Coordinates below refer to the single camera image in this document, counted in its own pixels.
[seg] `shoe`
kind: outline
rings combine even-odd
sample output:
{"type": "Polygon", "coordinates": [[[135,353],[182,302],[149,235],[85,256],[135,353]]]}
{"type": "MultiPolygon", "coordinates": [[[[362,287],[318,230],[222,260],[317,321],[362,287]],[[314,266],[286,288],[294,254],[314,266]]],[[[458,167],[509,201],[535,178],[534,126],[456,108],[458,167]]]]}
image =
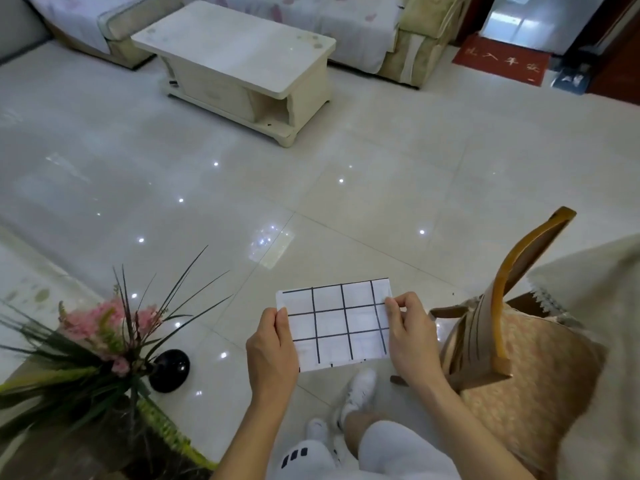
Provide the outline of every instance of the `shoe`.
{"type": "Polygon", "coordinates": [[[353,411],[361,411],[370,405],[376,391],[376,380],[378,374],[373,369],[359,371],[349,384],[347,397],[344,404],[339,407],[333,415],[333,423],[340,431],[343,431],[347,414],[353,411]]]}
{"type": "Polygon", "coordinates": [[[320,418],[309,420],[305,428],[305,439],[319,441],[327,448],[330,448],[329,426],[326,421],[320,418]]]}

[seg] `coffee table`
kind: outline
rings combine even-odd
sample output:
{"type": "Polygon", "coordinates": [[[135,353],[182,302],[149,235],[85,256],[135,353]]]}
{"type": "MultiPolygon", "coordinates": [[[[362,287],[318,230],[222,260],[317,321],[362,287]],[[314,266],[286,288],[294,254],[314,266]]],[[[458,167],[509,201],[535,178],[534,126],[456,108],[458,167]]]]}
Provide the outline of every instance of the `coffee table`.
{"type": "Polygon", "coordinates": [[[329,101],[335,40],[204,1],[131,37],[160,56],[163,90],[291,146],[329,101]]]}

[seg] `paper with grid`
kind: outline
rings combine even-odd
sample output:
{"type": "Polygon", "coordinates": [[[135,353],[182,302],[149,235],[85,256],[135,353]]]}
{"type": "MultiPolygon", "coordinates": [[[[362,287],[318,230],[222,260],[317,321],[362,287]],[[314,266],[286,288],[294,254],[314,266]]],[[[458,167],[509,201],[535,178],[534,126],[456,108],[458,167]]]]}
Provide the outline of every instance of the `paper with grid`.
{"type": "Polygon", "coordinates": [[[278,291],[287,307],[300,372],[388,355],[388,278],[278,291]]]}

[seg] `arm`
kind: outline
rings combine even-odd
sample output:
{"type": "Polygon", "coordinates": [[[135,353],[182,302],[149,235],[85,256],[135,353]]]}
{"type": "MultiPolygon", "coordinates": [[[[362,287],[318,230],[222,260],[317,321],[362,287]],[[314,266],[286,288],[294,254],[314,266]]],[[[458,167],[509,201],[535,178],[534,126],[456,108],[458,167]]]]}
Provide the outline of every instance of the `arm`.
{"type": "Polygon", "coordinates": [[[387,298],[385,304],[394,366],[433,418],[461,478],[534,480],[449,386],[440,366],[436,326],[420,298],[409,292],[387,298]]]}
{"type": "Polygon", "coordinates": [[[246,343],[252,400],[211,480],[263,480],[273,443],[298,380],[298,354],[286,308],[262,313],[246,343]]]}

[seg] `hand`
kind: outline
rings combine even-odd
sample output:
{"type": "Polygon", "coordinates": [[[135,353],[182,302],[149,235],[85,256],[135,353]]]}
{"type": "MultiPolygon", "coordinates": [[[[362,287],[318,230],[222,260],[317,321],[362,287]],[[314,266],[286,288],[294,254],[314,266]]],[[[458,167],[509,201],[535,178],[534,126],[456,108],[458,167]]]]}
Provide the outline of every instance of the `hand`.
{"type": "Polygon", "coordinates": [[[298,353],[286,308],[262,312],[258,330],[246,341],[252,403],[284,414],[298,380],[298,353]]]}
{"type": "Polygon", "coordinates": [[[389,319],[389,352],[396,371],[415,390],[446,383],[436,325],[413,291],[386,298],[389,319]]]}

